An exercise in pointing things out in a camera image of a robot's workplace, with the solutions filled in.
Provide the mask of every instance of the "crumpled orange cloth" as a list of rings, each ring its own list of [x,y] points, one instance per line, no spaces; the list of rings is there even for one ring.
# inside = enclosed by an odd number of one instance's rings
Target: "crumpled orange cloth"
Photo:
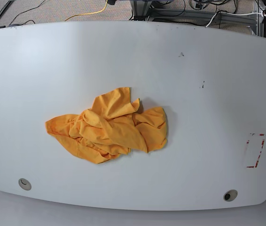
[[[136,113],[139,99],[131,103],[130,88],[118,88],[95,98],[81,114],[66,114],[45,123],[72,155],[93,163],[115,159],[133,149],[146,153],[166,144],[166,118],[162,107]]]

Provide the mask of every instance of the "yellow cable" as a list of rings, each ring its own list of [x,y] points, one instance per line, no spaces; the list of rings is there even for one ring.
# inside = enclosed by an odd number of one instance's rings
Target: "yellow cable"
[[[92,12],[92,13],[82,13],[82,14],[73,15],[73,16],[71,16],[71,17],[68,17],[65,21],[68,21],[70,18],[73,18],[73,17],[75,17],[75,16],[84,16],[84,15],[90,15],[90,14],[101,13],[101,12],[104,11],[105,8],[107,7],[107,2],[108,2],[108,0],[106,0],[106,4],[105,4],[104,8],[103,8],[102,10],[100,10],[100,11]]]

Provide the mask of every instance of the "white cable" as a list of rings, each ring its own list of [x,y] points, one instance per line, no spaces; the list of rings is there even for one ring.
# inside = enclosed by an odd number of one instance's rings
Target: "white cable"
[[[253,15],[253,14],[258,14],[258,15],[261,15],[262,17],[264,17],[264,14],[263,12],[261,13],[245,13],[245,14],[234,14],[234,13],[227,13],[227,12],[220,12],[220,13],[225,13],[225,14],[229,14],[229,15],[235,15],[235,16],[248,16],[248,15]],[[213,17],[211,18],[210,22],[205,26],[205,27],[208,27],[212,22],[213,22],[213,19],[217,16],[218,12],[216,12]]]

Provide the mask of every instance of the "metal frame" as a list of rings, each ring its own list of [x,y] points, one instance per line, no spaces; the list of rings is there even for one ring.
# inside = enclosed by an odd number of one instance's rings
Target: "metal frame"
[[[152,1],[143,1],[143,0],[131,0],[131,6],[134,14],[135,20],[144,20],[148,15],[149,7],[152,4]],[[260,12],[261,10],[258,7],[258,4],[253,0],[253,12]],[[187,19],[187,20],[199,20],[208,22],[211,20],[215,12],[205,12],[205,11],[196,11],[196,10],[185,10],[184,13],[178,15],[182,10],[175,9],[163,9],[155,8],[153,9],[150,16],[147,20],[151,21],[153,19]],[[214,22],[219,22],[220,15],[217,15],[214,19]],[[251,16],[235,16],[229,14],[222,14],[222,22],[230,24],[240,24],[245,25],[251,28],[252,34],[256,36],[264,36],[264,25],[262,23],[263,18],[259,15]]]

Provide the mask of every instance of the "white table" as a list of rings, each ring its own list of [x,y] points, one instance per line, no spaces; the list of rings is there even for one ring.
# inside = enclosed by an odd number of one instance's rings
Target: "white table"
[[[92,164],[44,122],[132,87],[163,106],[166,148]],[[264,147],[260,152],[264,134]],[[18,180],[30,181],[23,190]],[[232,202],[223,199],[234,189]],[[189,25],[69,22],[0,30],[0,190],[75,205],[200,210],[266,200],[266,39]]]

